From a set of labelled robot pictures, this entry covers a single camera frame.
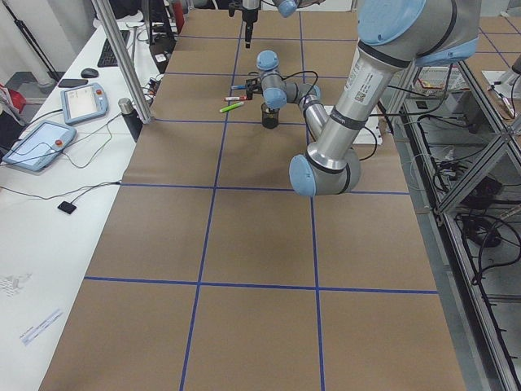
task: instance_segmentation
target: white table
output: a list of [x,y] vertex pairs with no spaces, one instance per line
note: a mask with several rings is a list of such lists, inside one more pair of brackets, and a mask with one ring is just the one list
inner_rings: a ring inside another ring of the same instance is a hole
[[[144,39],[146,35],[143,33],[140,38]],[[83,68],[96,68],[104,40],[103,28],[97,29],[64,77],[79,78]],[[137,43],[134,60],[142,86],[150,77],[158,75],[145,42]],[[76,125],[77,139],[92,134],[120,113],[117,105],[120,98],[131,98],[117,67],[100,68],[99,77],[92,81],[105,89],[109,111],[105,117]],[[59,91],[56,88],[50,94],[37,116],[61,108]],[[63,123],[61,113],[46,119]],[[135,143],[121,117],[110,124],[110,129],[112,140],[86,168],[75,168],[65,156],[60,156],[41,174],[1,167],[0,185],[29,194],[52,196],[82,186],[121,179]],[[70,147],[67,153],[77,164],[83,165],[109,137],[107,128],[102,128],[85,141]],[[73,200],[80,193],[44,201],[0,189],[1,390],[38,389],[118,188],[102,187],[88,192],[75,203],[77,210],[71,215],[59,211],[57,206],[63,200]],[[7,277],[27,278],[28,275],[27,281],[15,289],[16,294],[9,296],[5,288],[11,285],[11,281]],[[42,327],[42,332],[25,345],[20,336],[53,313],[61,315],[46,328]]]

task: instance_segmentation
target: paper label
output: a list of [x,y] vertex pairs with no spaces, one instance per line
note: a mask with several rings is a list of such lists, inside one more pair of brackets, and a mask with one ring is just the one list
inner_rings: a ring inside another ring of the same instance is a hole
[[158,63],[162,63],[163,61],[166,61],[166,55],[164,55],[162,53],[155,55],[155,59],[157,60]]
[[34,341],[34,339],[42,334],[52,323],[56,321],[60,316],[63,315],[63,311],[58,309],[55,312],[53,312],[51,315],[47,317],[43,322],[41,322],[36,327],[30,327],[24,334],[20,336],[20,340],[22,343],[27,346],[31,342]]
[[357,63],[353,67],[344,89],[349,91],[350,98],[367,106],[373,98],[374,92],[380,87],[382,80],[382,73],[376,72],[371,67],[364,69],[360,63]]

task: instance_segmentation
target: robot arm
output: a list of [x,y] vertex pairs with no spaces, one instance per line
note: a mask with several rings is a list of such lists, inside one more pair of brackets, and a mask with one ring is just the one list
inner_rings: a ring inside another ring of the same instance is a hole
[[[273,5],[284,18],[292,15],[297,8],[305,8],[313,4],[320,4],[325,0],[273,0]],[[244,41],[246,48],[249,49],[252,43],[253,24],[257,22],[261,0],[233,0],[228,6],[230,16],[234,16],[235,11],[243,13],[243,22],[246,27],[244,30]]]
[[[412,61],[419,67],[447,65],[473,55],[480,5],[480,0],[365,1],[358,24],[360,58],[331,114],[325,115],[316,90],[296,102],[317,137],[291,161],[291,185],[298,194],[341,194],[356,186],[360,163],[353,141],[394,73]],[[280,105],[287,84],[277,79],[276,67],[269,68],[261,69],[263,95],[268,106]]]

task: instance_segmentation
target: pen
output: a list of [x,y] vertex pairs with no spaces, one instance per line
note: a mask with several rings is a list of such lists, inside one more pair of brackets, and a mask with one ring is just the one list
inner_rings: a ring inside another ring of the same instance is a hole
[[508,112],[510,118],[514,119],[515,118],[515,110],[514,110],[514,107],[512,106],[512,103],[510,103],[510,101],[508,100],[507,97],[504,96],[504,94],[502,94],[501,92],[498,92],[494,86],[490,86],[490,88],[488,89],[489,91],[494,91],[497,95],[497,97],[499,99],[501,99],[501,101],[503,102],[503,104],[505,105],[505,109],[506,111]]
[[499,96],[501,97],[501,100],[505,104],[506,110],[508,111],[510,118],[514,119],[515,118],[514,107],[512,106],[512,104],[510,103],[508,98],[505,97],[503,94],[499,94]]
[[249,100],[247,98],[246,95],[242,95],[242,96],[226,96],[225,97],[225,101],[226,102],[234,102],[234,101],[239,101],[239,100]]
[[221,110],[219,110],[219,112],[228,112],[230,110],[233,110],[234,108],[240,108],[243,105],[244,105],[244,102],[237,102],[237,103],[231,104],[230,106],[226,106],[225,108],[222,108]]

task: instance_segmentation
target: grid square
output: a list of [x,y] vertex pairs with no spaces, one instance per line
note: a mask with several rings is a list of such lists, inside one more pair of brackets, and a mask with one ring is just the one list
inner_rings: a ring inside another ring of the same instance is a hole
[[484,16],[479,18],[479,26],[484,33],[517,33],[505,18],[498,18],[495,16]]
[[300,41],[257,38],[252,41],[252,47],[250,49],[246,49],[244,44],[240,46],[235,73],[237,75],[248,75],[250,72],[258,72],[256,58],[262,51],[274,51],[277,53],[278,68],[282,75],[289,75],[302,70],[302,49]]
[[232,76],[165,74],[152,105],[160,120],[224,121],[224,97],[230,92]]
[[239,38],[241,23],[240,15],[230,18],[226,10],[194,9],[186,17],[181,37]]
[[204,281],[314,286],[310,215],[292,192],[218,191]]
[[202,287],[185,391],[320,389],[314,292]]
[[509,22],[511,22],[515,28],[517,29],[517,32],[521,31],[521,18],[519,17],[510,17],[510,18],[507,18]]
[[289,164],[305,152],[306,129],[299,125],[229,124],[219,186],[291,189]]
[[222,133],[223,124],[145,125],[123,182],[212,187]]
[[349,76],[356,42],[304,42],[304,66],[318,76]]
[[177,387],[194,296],[195,287],[85,280],[40,390]]
[[[361,162],[360,182],[354,191],[409,191],[404,170],[409,169],[410,163],[403,165],[402,169],[393,137],[383,134],[382,139],[382,145],[378,146],[374,156]],[[363,159],[373,151],[373,146],[355,145],[354,150]]]
[[320,40],[358,39],[355,12],[301,12],[302,38]]
[[438,296],[322,292],[330,391],[466,389]]
[[122,187],[88,276],[197,281],[211,190]]
[[488,39],[501,53],[519,53],[521,47],[521,34],[489,34]]
[[254,42],[256,38],[300,39],[299,19],[295,16],[282,18],[278,12],[261,11],[258,22],[253,26],[252,49],[254,51],[256,50],[256,42]]
[[408,195],[315,200],[322,287],[436,289]]
[[[169,72],[206,73],[209,65],[214,74],[231,74],[237,45],[237,39],[180,37],[172,54],[175,63]],[[204,61],[201,61],[201,53],[204,53]]]
[[488,40],[485,34],[480,33],[478,35],[478,52],[495,53],[496,48],[492,46],[492,43]]

